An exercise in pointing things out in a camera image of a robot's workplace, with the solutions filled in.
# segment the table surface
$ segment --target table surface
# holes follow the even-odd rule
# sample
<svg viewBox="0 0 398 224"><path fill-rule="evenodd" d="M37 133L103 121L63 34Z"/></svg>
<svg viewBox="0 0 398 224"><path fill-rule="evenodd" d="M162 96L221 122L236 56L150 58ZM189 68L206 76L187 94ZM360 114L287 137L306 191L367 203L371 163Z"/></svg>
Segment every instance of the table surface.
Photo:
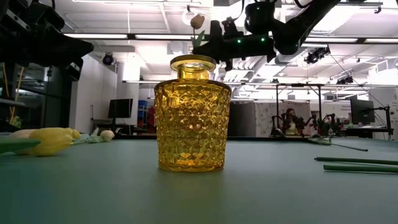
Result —
<svg viewBox="0 0 398 224"><path fill-rule="evenodd" d="M398 175L324 172L314 157L398 160L398 142L228 142L224 170L169 172L155 140L0 155L1 224L398 223Z"/></svg>

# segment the ceiling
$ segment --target ceiling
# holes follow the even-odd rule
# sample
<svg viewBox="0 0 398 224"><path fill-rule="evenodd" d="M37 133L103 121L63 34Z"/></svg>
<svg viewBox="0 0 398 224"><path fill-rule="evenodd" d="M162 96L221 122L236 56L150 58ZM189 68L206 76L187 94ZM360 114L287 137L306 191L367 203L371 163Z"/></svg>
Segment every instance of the ceiling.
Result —
<svg viewBox="0 0 398 224"><path fill-rule="evenodd" d="M51 0L41 0L51 4ZM104 4L100 2L74 2L72 0L56 0L56 11L64 18L66 26L63 32L87 33L145 33L145 34L191 34L189 23L193 13L186 13L187 0L181 4L161 4L158 2L145 4ZM229 7L213 7L213 1L199 0L200 6L192 6L192 11L203 14L206 19L197 33L210 31L210 20L236 17L241 10L241 2ZM313 30L312 35L328 35L336 37L398 37L398 7L396 0L381 2L382 11L375 14L377 7L337 6ZM289 20L299 13L299 9L291 4L283 4L279 10L280 20ZM167 54L170 41L139 41L139 40L97 40L93 42L96 54L102 57L103 49L120 46L126 49L134 46L142 58L141 75L146 80L165 80L170 78L170 60L175 57ZM365 83L368 70L385 62L387 59L398 58L398 45L347 45L331 44L331 56L327 56L309 67L303 58L314 48L303 48L299 54L287 61L287 66L266 65L262 57L247 58L246 62L234 60L235 70L220 72L220 79L225 82L270 82L278 78L280 83L310 82L335 83L330 80L345 70L352 71L358 83ZM114 56L119 61L126 58L127 53L118 50Z"/></svg>

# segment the black monitor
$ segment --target black monitor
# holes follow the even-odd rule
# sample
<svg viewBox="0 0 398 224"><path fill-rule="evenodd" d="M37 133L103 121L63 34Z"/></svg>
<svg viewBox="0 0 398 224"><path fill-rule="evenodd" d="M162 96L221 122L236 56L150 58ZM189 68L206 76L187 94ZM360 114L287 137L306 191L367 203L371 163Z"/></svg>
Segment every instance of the black monitor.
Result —
<svg viewBox="0 0 398 224"><path fill-rule="evenodd" d="M111 100L109 104L109 118L130 118L132 108L132 99Z"/></svg>
<svg viewBox="0 0 398 224"><path fill-rule="evenodd" d="M374 123L373 101L350 99L351 103L351 120L353 124L359 122Z"/></svg>

